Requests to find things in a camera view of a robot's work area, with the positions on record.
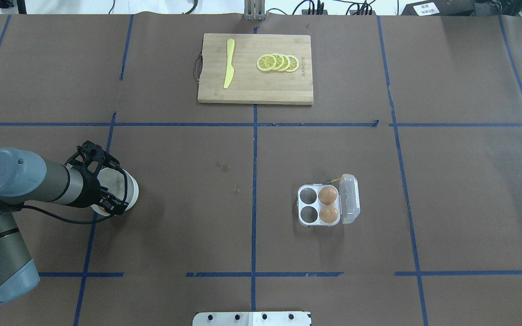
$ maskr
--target sticker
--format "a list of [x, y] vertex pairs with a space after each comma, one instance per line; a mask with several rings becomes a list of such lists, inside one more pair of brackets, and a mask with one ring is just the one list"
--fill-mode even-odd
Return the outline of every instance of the sticker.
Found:
[[422, 4], [418, 6], [412, 6], [412, 8], [416, 10], [418, 16], [428, 16], [429, 14], [440, 13], [439, 9], [436, 8], [434, 2], [429, 2], [427, 4]]

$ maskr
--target wooden cutting board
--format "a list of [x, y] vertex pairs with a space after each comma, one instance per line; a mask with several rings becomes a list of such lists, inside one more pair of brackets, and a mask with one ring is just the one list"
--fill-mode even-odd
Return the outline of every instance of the wooden cutting board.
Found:
[[[223, 88], [227, 40], [235, 40], [232, 82]], [[257, 59], [264, 54], [296, 56], [295, 72], [261, 72]], [[203, 39], [203, 70], [199, 77], [201, 103], [312, 105], [311, 37], [309, 35], [210, 34]]]

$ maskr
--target yellow knife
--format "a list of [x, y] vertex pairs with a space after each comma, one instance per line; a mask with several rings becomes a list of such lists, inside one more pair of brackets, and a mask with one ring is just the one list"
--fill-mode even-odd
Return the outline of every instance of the yellow knife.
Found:
[[232, 82], [232, 76], [235, 74], [235, 68], [232, 67], [232, 52], [235, 50], [235, 40], [230, 38], [227, 40], [227, 70], [225, 72], [224, 89], [228, 89], [228, 85]]

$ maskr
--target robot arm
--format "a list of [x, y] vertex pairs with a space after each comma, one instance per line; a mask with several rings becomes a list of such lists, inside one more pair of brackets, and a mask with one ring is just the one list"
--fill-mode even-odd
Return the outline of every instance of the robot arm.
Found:
[[[94, 162], [97, 165], [91, 171]], [[97, 176], [103, 168], [124, 176], [122, 200], [101, 187]], [[39, 283], [12, 212], [23, 208], [23, 202], [35, 200], [79, 208], [96, 204], [110, 213], [109, 217], [122, 215], [128, 206], [127, 180], [118, 160], [89, 141], [78, 146], [65, 165], [31, 151], [0, 149], [0, 305], [28, 293]]]

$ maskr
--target egg holder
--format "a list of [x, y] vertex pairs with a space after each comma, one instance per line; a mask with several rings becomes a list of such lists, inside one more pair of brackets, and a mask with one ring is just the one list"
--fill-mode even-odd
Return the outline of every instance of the egg holder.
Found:
[[303, 226], [334, 226], [342, 220], [343, 224], [349, 224], [356, 220], [360, 214], [360, 193], [358, 180], [354, 175], [344, 174], [339, 182], [338, 197], [331, 204], [338, 210], [338, 218], [333, 223], [326, 223], [319, 217], [319, 212], [325, 206], [319, 200], [319, 192], [326, 187], [334, 187], [331, 184], [304, 184], [298, 189], [297, 206], [298, 220]]

